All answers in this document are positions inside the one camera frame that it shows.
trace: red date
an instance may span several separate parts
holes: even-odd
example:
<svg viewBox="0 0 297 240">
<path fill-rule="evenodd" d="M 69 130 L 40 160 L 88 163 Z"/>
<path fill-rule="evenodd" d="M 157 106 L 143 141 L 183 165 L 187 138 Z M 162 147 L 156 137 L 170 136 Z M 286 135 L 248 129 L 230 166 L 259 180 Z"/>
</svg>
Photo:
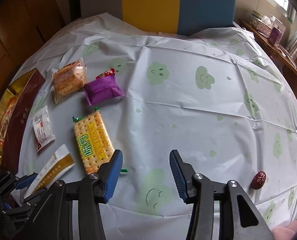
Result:
<svg viewBox="0 0 297 240">
<path fill-rule="evenodd" d="M 251 187 L 253 189 L 260 189 L 263 187 L 266 181 L 266 174 L 264 171 L 260 171 L 252 180 Z"/>
</svg>

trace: white snack packet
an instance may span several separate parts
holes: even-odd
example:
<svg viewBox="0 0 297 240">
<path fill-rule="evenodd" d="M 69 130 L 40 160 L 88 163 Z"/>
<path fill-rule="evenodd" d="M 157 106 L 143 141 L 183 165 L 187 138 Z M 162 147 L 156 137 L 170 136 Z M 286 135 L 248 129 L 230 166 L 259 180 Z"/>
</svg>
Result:
<svg viewBox="0 0 297 240">
<path fill-rule="evenodd" d="M 50 127 L 50 117 L 47 105 L 38 110 L 32 117 L 33 129 L 36 137 L 37 151 L 42 149 L 49 142 L 55 140 L 55 136 Z"/>
<path fill-rule="evenodd" d="M 74 164 L 66 145 L 61 145 L 28 187 L 24 198 L 27 198 L 40 188 L 49 188 L 56 180 L 63 176 L 65 172 L 72 168 Z"/>
</svg>

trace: metal screw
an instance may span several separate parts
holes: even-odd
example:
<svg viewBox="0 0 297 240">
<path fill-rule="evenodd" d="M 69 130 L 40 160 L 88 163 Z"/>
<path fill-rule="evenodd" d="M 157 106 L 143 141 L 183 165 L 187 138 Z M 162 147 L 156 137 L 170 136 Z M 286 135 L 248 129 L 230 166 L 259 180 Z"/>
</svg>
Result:
<svg viewBox="0 0 297 240">
<path fill-rule="evenodd" d="M 57 187 L 61 187 L 63 185 L 64 181 L 62 181 L 61 179 L 57 180 L 56 182 L 54 182 L 54 185 Z"/>
<path fill-rule="evenodd" d="M 203 175 L 201 173 L 195 173 L 193 177 L 196 179 L 203 179 Z"/>
<path fill-rule="evenodd" d="M 98 179 L 98 177 L 99 177 L 99 175 L 98 175 L 97 173 L 91 173 L 91 174 L 89 175 L 89 178 L 90 178 L 90 179 Z"/>
<path fill-rule="evenodd" d="M 238 186 L 238 183 L 235 180 L 230 180 L 229 181 L 229 186 L 231 186 L 231 187 L 237 187 Z"/>
</svg>

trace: purple wrapper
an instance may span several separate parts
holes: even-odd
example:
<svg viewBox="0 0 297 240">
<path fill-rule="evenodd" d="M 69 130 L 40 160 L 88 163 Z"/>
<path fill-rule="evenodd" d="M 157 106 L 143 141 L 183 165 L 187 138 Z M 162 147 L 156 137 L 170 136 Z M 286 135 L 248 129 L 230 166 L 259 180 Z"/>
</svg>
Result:
<svg viewBox="0 0 297 240">
<path fill-rule="evenodd" d="M 84 85 L 86 100 L 90 106 L 108 98 L 124 96 L 123 91 L 116 83 L 115 76 L 101 77 Z"/>
</svg>

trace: small snack packet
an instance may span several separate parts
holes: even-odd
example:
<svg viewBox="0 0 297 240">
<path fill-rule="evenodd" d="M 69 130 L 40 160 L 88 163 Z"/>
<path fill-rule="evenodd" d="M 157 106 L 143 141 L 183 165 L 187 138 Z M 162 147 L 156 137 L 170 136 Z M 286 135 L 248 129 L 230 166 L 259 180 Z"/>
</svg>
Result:
<svg viewBox="0 0 297 240">
<path fill-rule="evenodd" d="M 63 97 L 78 91 L 87 83 L 83 59 L 80 58 L 61 68 L 53 75 L 53 79 L 54 99 L 57 104 Z"/>
<path fill-rule="evenodd" d="M 95 79 L 99 79 L 101 77 L 107 77 L 110 75 L 115 75 L 115 69 L 111 68 L 109 71 L 103 72 L 102 74 L 99 74 Z"/>
<path fill-rule="evenodd" d="M 122 89 L 116 83 L 114 69 L 102 73 L 94 81 L 85 84 L 84 92 L 90 106 L 108 98 L 124 96 Z"/>
<path fill-rule="evenodd" d="M 50 127 L 50 117 L 47 105 L 38 110 L 32 117 L 33 129 L 36 137 L 37 152 L 49 142 L 55 140 L 55 136 Z"/>
<path fill-rule="evenodd" d="M 98 171 L 102 163 L 110 161 L 114 148 L 99 109 L 86 117 L 74 118 L 74 132 L 87 174 Z"/>
<path fill-rule="evenodd" d="M 74 166 L 74 161 L 65 144 L 60 146 L 33 180 L 24 194 L 24 198 L 43 187 L 50 187 L 65 172 Z"/>
</svg>

